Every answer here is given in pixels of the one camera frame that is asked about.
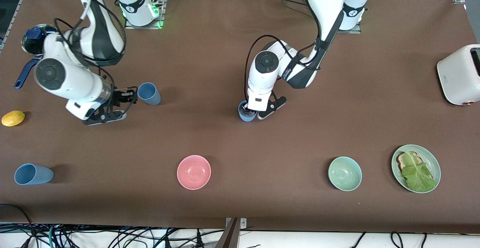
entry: lemon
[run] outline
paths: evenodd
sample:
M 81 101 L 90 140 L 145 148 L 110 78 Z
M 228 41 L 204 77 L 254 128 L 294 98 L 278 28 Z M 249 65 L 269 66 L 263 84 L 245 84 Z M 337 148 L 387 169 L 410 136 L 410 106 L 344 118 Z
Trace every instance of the lemon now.
M 2 125 L 11 127 L 11 126 L 15 126 L 17 124 L 20 124 L 24 120 L 25 120 L 25 112 L 19 111 L 19 110 L 14 110 L 14 111 L 10 111 L 9 113 L 4 115 L 1 118 L 1 121 L 2 121 L 1 123 L 2 123 Z

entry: pink bowl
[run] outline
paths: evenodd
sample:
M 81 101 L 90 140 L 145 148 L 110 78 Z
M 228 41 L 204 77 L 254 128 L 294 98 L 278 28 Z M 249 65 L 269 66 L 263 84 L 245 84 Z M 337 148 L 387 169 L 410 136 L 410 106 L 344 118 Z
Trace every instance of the pink bowl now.
M 184 158 L 177 168 L 178 182 L 188 190 L 197 190 L 209 182 L 211 171 L 207 159 L 191 155 Z

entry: bread slice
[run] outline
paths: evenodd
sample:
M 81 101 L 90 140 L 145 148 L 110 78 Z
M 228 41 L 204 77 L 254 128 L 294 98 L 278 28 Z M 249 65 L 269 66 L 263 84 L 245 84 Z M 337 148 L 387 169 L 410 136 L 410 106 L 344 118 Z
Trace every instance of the bread slice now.
M 398 167 L 400 168 L 400 171 L 403 170 L 405 167 L 405 162 L 403 161 L 403 157 L 405 156 L 405 153 L 402 152 L 397 158 L 396 161 L 398 162 Z M 413 151 L 413 157 L 418 161 L 418 164 L 423 163 L 423 160 L 420 158 L 420 156 Z

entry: green plate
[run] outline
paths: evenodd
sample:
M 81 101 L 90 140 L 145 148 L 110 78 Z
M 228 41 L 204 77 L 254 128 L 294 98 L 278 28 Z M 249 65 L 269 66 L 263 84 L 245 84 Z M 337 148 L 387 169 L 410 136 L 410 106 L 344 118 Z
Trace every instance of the green plate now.
M 398 162 L 396 161 L 396 158 L 402 153 L 406 151 L 414 151 L 418 154 L 418 156 L 423 160 L 425 164 L 427 164 L 427 168 L 430 171 L 430 173 L 433 176 L 433 179 L 435 182 L 437 182 L 437 185 L 435 187 L 427 192 L 416 192 L 410 188 L 407 187 L 407 181 L 402 175 L 402 172 L 400 171 L 400 168 L 398 166 Z M 442 172 L 440 171 L 440 165 L 438 164 L 437 158 L 429 152 L 427 149 L 424 147 L 418 146 L 418 145 L 404 145 L 400 148 L 398 148 L 395 153 L 393 154 L 393 157 L 391 158 L 391 171 L 393 172 L 393 175 L 395 176 L 396 180 L 403 186 L 405 189 L 408 191 L 414 192 L 414 193 L 419 193 L 419 194 L 425 194 L 428 192 L 432 192 L 437 188 L 439 182 L 440 182 L 440 177 L 442 176 Z

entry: white toaster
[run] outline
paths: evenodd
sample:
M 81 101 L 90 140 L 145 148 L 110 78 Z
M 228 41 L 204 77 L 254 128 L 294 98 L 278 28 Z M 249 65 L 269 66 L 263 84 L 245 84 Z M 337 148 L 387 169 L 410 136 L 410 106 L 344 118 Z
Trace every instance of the white toaster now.
M 468 45 L 437 64 L 445 98 L 455 105 L 480 101 L 480 45 Z

